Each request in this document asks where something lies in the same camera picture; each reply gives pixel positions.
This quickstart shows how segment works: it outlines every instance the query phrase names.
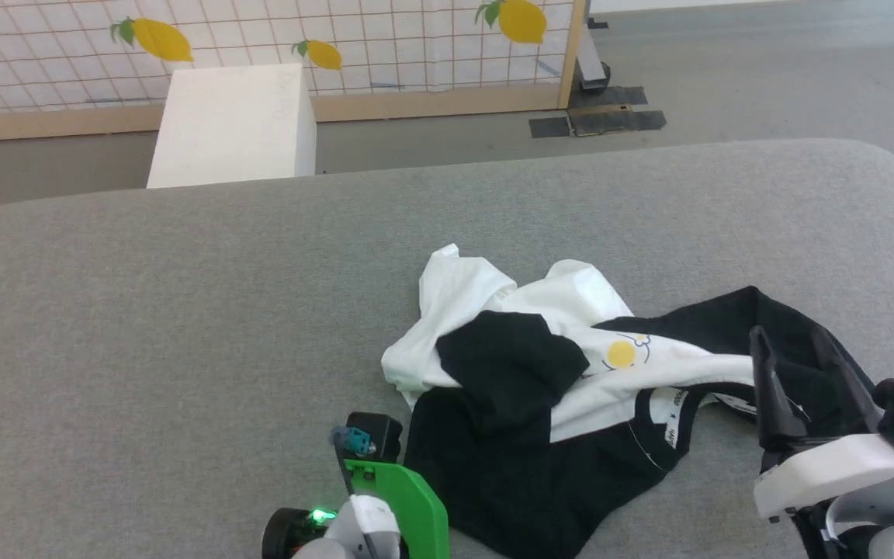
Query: gray cushioned table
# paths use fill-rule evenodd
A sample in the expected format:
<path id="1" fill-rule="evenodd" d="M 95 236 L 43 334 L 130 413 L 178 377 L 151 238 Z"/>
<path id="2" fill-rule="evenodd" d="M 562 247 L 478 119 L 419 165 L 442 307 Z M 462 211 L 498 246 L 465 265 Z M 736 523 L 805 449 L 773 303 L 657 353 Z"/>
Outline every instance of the gray cushioned table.
<path id="1" fill-rule="evenodd" d="M 0 557 L 255 558 L 338 505 L 325 436 L 407 407 L 379 368 L 448 243 L 519 283 L 593 262 L 637 314 L 746 284 L 894 376 L 894 156 L 752 142 L 0 207 Z M 802 556 L 753 509 L 753 429 L 705 410 L 583 558 Z M 454 534 L 454 556 L 493 553 Z"/>

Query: grid backdrop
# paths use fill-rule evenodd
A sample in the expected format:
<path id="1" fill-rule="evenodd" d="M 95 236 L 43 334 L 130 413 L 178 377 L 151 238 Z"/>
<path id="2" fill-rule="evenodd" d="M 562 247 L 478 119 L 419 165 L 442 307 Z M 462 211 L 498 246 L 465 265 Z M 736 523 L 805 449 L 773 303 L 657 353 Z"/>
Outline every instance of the grid backdrop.
<path id="1" fill-rule="evenodd" d="M 483 0 L 0 0 L 0 113 L 164 102 L 176 68 L 302 63 L 311 95 L 442 92 L 560 82 L 574 0 L 542 8 L 542 45 L 512 43 Z M 194 61 L 163 61 L 110 36 L 127 17 L 178 29 Z M 330 43 L 343 68 L 291 53 Z"/>

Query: green led light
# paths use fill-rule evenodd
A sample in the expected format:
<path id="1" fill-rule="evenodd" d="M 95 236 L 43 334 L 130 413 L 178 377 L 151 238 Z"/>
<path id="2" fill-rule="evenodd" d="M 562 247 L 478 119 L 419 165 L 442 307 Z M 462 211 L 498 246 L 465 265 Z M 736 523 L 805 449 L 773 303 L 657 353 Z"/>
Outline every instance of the green led light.
<path id="1" fill-rule="evenodd" d="M 329 510 L 323 509 L 313 509 L 312 512 L 309 513 L 309 517 L 312 518 L 313 523 L 322 524 L 327 520 L 333 520 L 337 517 L 336 512 L 329 512 Z"/>

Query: metal stand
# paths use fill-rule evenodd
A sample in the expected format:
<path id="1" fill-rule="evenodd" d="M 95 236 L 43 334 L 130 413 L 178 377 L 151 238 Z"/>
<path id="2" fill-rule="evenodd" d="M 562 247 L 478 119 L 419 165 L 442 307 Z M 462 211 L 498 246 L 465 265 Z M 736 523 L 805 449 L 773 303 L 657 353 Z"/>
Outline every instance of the metal stand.
<path id="1" fill-rule="evenodd" d="M 609 85 L 610 71 L 606 64 L 599 60 L 599 53 L 592 41 L 592 32 L 588 28 L 588 14 L 592 10 L 592 0 L 585 2 L 585 21 L 581 22 L 581 35 L 578 39 L 577 75 L 578 85 L 586 92 L 603 92 Z"/>

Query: clothing label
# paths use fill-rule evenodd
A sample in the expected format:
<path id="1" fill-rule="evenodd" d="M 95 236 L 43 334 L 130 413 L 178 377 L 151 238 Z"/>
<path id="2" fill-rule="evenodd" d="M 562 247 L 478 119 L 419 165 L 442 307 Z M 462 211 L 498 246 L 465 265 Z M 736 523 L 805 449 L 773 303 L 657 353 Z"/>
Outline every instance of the clothing label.
<path id="1" fill-rule="evenodd" d="M 756 416 L 757 414 L 757 408 L 751 406 L 746 400 L 741 400 L 740 398 L 730 396 L 729 394 L 713 394 L 713 396 L 716 396 L 716 400 L 719 400 L 720 404 L 727 404 L 727 406 L 730 406 L 734 410 L 744 411 L 745 414 L 752 414 L 753 416 Z"/>
<path id="2" fill-rule="evenodd" d="M 664 441 L 671 448 L 678 444 L 681 408 L 687 397 L 688 390 L 678 388 L 657 388 L 650 394 L 650 421 L 664 425 Z"/>

